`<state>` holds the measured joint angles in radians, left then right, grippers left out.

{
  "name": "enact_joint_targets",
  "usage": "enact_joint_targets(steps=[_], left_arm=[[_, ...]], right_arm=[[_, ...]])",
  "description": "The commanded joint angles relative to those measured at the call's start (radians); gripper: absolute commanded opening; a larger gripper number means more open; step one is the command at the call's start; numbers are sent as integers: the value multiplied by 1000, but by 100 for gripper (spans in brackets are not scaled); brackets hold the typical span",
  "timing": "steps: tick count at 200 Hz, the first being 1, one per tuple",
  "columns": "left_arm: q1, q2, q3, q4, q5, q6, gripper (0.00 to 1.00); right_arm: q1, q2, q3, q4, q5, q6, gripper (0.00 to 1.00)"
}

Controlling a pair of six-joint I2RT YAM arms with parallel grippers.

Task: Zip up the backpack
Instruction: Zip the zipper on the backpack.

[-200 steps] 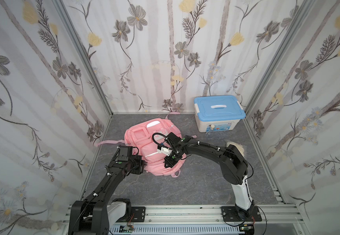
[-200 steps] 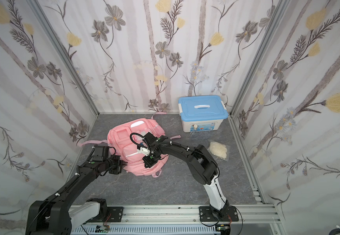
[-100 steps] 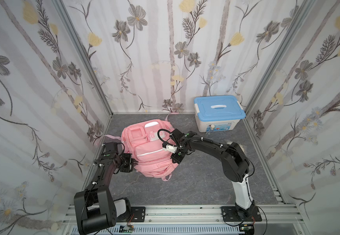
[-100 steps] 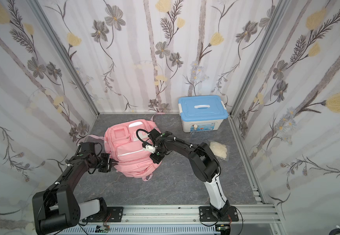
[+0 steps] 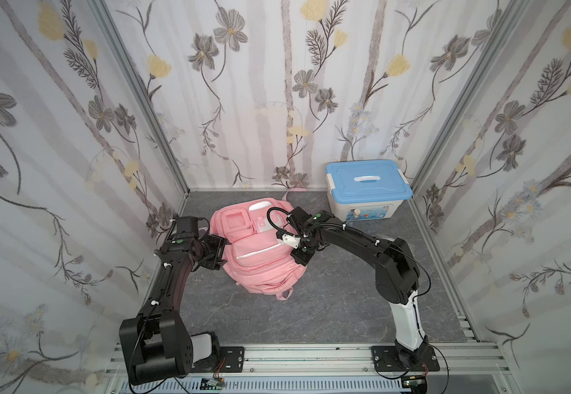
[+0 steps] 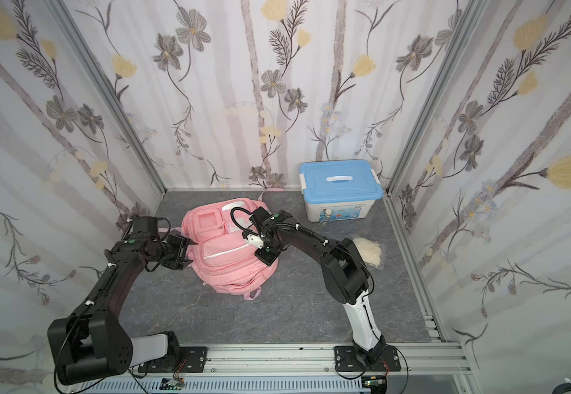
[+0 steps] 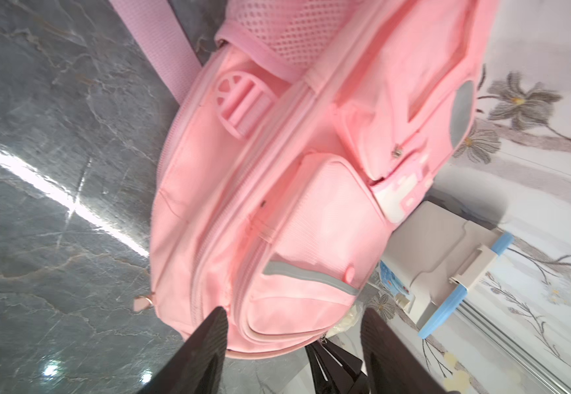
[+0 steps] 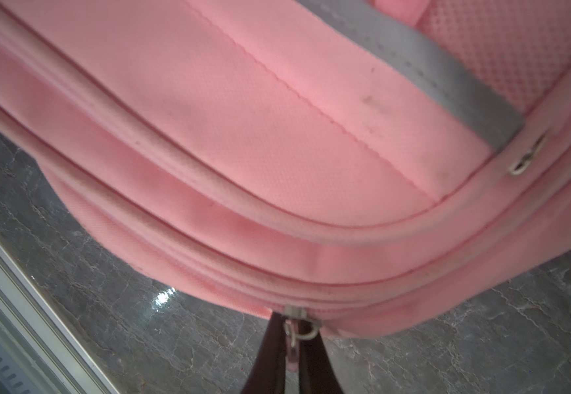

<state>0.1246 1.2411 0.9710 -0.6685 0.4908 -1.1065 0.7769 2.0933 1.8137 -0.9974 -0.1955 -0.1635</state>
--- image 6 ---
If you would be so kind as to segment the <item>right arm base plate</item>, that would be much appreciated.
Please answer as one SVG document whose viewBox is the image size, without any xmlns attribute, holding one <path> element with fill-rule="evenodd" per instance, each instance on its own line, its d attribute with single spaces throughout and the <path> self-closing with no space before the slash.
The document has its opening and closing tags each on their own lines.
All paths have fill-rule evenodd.
<svg viewBox="0 0 571 394">
<path fill-rule="evenodd" d="M 369 354 L 355 346 L 333 348 L 336 370 L 340 373 L 354 372 L 400 372 L 400 356 L 395 346 L 384 346 L 378 356 Z"/>
</svg>

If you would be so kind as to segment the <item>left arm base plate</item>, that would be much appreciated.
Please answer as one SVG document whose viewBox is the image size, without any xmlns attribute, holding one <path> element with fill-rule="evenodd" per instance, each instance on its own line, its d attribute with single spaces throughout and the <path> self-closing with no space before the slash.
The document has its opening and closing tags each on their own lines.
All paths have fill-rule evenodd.
<svg viewBox="0 0 571 394">
<path fill-rule="evenodd" d="M 206 346 L 185 346 L 172 349 L 166 356 L 138 366 L 140 374 L 202 373 L 208 361 Z"/>
</svg>

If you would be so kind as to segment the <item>pink backpack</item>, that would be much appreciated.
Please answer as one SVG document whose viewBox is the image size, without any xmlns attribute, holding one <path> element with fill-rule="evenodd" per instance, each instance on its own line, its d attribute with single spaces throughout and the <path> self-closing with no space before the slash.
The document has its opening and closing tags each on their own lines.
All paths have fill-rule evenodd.
<svg viewBox="0 0 571 394">
<path fill-rule="evenodd" d="M 256 208 L 267 205 L 261 200 L 237 198 L 194 208 L 184 216 L 177 230 L 194 242 L 187 257 L 205 286 L 254 300 L 277 270 L 278 262 L 268 266 L 255 256 L 258 248 L 249 244 L 235 225 L 250 227 L 249 214 Z"/>
</svg>

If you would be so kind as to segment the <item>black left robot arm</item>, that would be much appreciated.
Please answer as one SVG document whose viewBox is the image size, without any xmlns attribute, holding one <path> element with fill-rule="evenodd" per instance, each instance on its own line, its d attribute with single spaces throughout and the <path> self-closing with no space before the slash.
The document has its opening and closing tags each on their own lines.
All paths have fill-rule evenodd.
<svg viewBox="0 0 571 394">
<path fill-rule="evenodd" d="M 184 355 L 174 333 L 132 338 L 121 326 L 120 313 L 148 263 L 182 270 L 191 263 L 187 253 L 194 244 L 177 230 L 166 238 L 141 232 L 106 250 L 106 269 L 93 290 L 68 317 L 54 320 L 47 330 L 56 381 L 69 386 L 121 375 L 141 364 L 153 372 L 182 364 Z"/>
</svg>

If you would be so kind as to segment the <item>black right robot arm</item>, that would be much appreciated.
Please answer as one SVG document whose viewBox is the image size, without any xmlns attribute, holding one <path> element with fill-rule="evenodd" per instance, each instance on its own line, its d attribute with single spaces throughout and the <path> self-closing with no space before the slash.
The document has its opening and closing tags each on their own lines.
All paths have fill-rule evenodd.
<svg viewBox="0 0 571 394">
<path fill-rule="evenodd" d="M 374 279 L 354 241 L 323 236 L 302 226 L 283 210 L 269 213 L 265 208 L 256 208 L 249 213 L 249 219 L 252 227 L 243 230 L 243 237 L 256 247 L 255 256 L 265 265 L 277 262 L 282 251 L 289 247 L 318 263 L 327 292 L 345 308 L 359 362 L 367 365 L 377 362 L 387 343 L 369 303 Z"/>
</svg>

